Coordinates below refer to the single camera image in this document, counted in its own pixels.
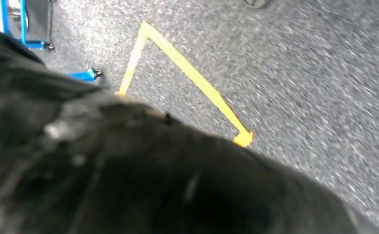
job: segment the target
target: yellow floor marking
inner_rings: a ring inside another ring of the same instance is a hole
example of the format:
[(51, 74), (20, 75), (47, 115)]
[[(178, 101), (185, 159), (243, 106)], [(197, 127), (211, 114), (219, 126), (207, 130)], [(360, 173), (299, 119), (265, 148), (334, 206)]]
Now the yellow floor marking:
[(124, 78), (122, 79), (119, 94), (126, 94), (147, 39), (151, 39), (240, 131), (233, 141), (240, 146), (247, 147), (253, 141), (253, 133), (247, 131), (241, 121), (224, 101), (220, 93), (185, 59), (181, 53), (174, 48), (169, 41), (167, 41), (167, 39), (165, 39), (165, 37), (162, 36), (160, 32), (150, 26), (146, 21), (142, 22), (139, 29), (131, 58), (128, 62)]

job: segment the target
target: gray carpet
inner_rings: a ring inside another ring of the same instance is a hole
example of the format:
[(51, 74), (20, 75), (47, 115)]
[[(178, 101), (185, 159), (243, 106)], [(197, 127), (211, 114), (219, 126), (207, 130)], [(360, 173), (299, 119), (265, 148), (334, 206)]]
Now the gray carpet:
[[(250, 148), (334, 189), (379, 224), (379, 0), (58, 0), (61, 71), (103, 68), (119, 88), (146, 20), (255, 133)], [(153, 42), (128, 91), (212, 133), (237, 131)]]

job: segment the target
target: wheel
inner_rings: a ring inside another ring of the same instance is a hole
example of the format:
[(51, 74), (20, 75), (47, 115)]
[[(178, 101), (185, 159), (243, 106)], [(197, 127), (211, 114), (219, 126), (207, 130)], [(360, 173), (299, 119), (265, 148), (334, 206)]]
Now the wheel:
[(99, 69), (93, 69), (96, 77), (101, 77), (102, 76), (102, 71)]
[(53, 44), (51, 44), (51, 43), (47, 43), (46, 44), (46, 49), (48, 49), (48, 50), (54, 50), (55, 46)]

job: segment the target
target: blue chair base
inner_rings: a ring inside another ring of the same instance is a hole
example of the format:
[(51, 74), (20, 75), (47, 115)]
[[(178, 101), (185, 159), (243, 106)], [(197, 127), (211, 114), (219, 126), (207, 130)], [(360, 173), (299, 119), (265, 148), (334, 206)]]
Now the blue chair base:
[(90, 68), (86, 72), (74, 72), (74, 73), (68, 73), (67, 75), (81, 81), (93, 82), (96, 80), (97, 77), (102, 76), (102, 71), (98, 69)]

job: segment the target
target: black fabric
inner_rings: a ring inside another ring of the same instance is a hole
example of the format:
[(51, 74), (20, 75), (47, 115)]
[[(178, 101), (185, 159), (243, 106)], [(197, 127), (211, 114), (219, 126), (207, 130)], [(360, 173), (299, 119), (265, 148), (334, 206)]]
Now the black fabric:
[(62, 106), (99, 91), (0, 34), (0, 234), (363, 234), (323, 186), (142, 104), (44, 149)]

